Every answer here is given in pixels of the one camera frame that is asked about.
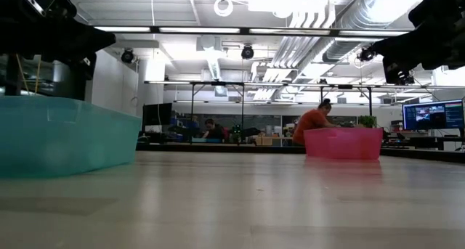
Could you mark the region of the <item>silver ceiling duct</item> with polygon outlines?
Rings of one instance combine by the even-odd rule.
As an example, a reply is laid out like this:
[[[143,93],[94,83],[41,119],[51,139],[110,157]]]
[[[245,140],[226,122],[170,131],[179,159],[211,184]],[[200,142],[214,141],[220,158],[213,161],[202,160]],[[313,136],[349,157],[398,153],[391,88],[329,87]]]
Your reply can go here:
[[[355,0],[354,4],[336,23],[341,29],[384,29],[402,16],[408,9],[394,5],[396,0]],[[354,41],[337,41],[323,54],[324,62],[338,62],[347,56],[360,43]]]

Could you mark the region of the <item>teal translucent plastic bin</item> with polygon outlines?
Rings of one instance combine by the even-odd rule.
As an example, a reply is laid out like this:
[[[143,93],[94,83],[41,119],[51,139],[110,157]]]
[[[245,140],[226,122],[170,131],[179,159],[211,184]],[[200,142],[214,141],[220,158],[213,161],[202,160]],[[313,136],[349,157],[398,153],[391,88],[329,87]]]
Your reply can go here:
[[[60,97],[0,97],[0,178],[54,177],[131,163],[141,120]]]

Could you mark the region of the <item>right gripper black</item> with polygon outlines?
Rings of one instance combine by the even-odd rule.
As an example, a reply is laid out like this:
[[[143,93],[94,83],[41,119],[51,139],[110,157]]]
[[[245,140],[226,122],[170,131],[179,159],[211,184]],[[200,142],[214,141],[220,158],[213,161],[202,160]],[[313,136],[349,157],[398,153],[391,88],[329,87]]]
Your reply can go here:
[[[423,0],[408,14],[415,30],[377,41],[368,47],[383,57],[388,84],[414,84],[398,64],[419,64],[426,70],[465,66],[465,0]]]

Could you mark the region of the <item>black table edge frame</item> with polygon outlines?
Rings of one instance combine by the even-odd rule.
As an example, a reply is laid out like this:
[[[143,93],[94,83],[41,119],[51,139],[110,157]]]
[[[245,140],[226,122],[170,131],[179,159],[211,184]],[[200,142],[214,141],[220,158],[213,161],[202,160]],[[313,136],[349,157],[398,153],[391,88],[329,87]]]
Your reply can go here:
[[[138,143],[136,151],[149,152],[226,152],[226,153],[262,153],[262,154],[304,154],[303,147],[270,147],[227,144],[142,144]],[[381,148],[381,156],[411,158],[465,165],[465,152],[446,152],[439,150],[407,150],[398,148]]]

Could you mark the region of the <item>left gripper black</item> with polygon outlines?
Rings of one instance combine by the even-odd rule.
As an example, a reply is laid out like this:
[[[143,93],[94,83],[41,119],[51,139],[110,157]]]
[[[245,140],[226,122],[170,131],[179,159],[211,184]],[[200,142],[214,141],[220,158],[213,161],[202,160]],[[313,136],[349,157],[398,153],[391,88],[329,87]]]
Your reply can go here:
[[[49,35],[46,57],[68,62],[92,80],[97,63],[94,53],[113,45],[116,35],[66,22],[76,13],[71,0],[0,0],[0,54],[35,54]]]

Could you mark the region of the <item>person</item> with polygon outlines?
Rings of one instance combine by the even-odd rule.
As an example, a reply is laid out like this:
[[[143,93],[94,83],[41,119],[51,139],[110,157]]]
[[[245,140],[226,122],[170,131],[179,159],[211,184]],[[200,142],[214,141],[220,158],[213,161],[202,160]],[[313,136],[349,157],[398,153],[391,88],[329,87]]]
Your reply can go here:
[[[225,140],[225,129],[220,124],[214,122],[213,119],[209,118],[205,121],[206,131],[203,135],[205,139],[219,139]]]
[[[331,109],[330,99],[324,99],[316,109],[303,114],[294,130],[293,145],[297,147],[305,145],[304,132],[306,130],[339,127],[339,125],[333,124],[327,119],[327,114],[330,113]]]

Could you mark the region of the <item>pink translucent plastic bin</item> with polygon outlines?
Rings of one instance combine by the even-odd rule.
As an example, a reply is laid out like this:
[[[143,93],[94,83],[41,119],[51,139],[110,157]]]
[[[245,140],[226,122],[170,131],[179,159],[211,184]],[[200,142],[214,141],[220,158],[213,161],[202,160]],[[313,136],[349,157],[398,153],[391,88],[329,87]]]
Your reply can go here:
[[[382,128],[319,128],[304,132],[306,155],[342,160],[377,160]]]

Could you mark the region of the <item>green leafy plant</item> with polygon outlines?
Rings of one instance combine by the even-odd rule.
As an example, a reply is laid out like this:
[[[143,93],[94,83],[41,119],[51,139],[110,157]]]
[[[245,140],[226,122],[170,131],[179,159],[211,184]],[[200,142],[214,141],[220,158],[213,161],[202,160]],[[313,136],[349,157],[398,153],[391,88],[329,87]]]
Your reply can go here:
[[[377,120],[375,116],[372,115],[361,115],[358,117],[358,123],[363,125],[366,128],[376,128]]]

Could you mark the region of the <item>black workstation frame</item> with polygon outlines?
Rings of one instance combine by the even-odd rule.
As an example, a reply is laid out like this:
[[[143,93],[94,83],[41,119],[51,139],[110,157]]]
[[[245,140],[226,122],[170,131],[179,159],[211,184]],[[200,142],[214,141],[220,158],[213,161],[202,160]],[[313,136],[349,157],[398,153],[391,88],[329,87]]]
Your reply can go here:
[[[352,84],[321,84],[319,85],[320,89],[320,101],[323,102],[325,99],[325,94],[323,90],[325,88],[338,89],[338,90],[352,90],[357,89],[365,98],[368,99],[368,109],[369,115],[373,115],[373,88],[371,86],[364,85],[352,85]]]
[[[244,136],[243,136],[243,130],[244,130],[244,105],[245,105],[245,101],[244,101],[244,94],[245,94],[245,88],[246,88],[246,85],[244,82],[234,82],[234,81],[192,81],[192,82],[189,82],[189,84],[192,86],[192,94],[191,94],[191,101],[190,101],[190,120],[191,122],[194,121],[194,101],[195,101],[195,95],[197,94],[198,91],[200,91],[204,86],[206,85],[210,85],[210,86],[223,86],[223,87],[226,87],[226,86],[231,86],[233,87],[236,91],[238,91],[235,86],[241,86],[242,87],[242,91],[238,91],[239,95],[242,97],[241,99],[241,123],[240,123],[240,140],[239,142],[237,143],[238,146],[240,146],[241,143],[243,143],[243,140],[244,140]],[[197,85],[201,85],[201,87],[199,88],[198,91],[195,90],[195,87]]]

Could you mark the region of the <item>black computer monitor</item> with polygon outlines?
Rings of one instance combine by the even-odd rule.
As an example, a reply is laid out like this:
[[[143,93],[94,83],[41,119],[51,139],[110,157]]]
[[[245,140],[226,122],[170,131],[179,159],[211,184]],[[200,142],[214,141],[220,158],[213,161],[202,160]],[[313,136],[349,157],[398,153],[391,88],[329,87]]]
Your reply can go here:
[[[142,122],[144,126],[166,126],[171,122],[172,103],[144,105]]]

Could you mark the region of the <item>black monitor on arm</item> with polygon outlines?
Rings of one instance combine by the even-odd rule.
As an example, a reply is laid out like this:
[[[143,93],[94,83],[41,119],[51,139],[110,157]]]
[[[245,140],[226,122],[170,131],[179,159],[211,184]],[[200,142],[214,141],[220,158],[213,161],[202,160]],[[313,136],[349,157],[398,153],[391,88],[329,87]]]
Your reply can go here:
[[[464,129],[461,99],[403,105],[404,130]]]

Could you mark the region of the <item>long rig light bar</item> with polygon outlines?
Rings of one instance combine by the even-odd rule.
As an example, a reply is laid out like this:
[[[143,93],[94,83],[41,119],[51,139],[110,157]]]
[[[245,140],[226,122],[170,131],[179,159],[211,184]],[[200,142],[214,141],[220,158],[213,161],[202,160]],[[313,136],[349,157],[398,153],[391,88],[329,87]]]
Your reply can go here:
[[[309,36],[331,38],[389,38],[401,36],[408,30],[369,30],[335,28],[216,28],[190,26],[95,26],[111,33],[146,33],[173,35],[237,35],[237,36]]]

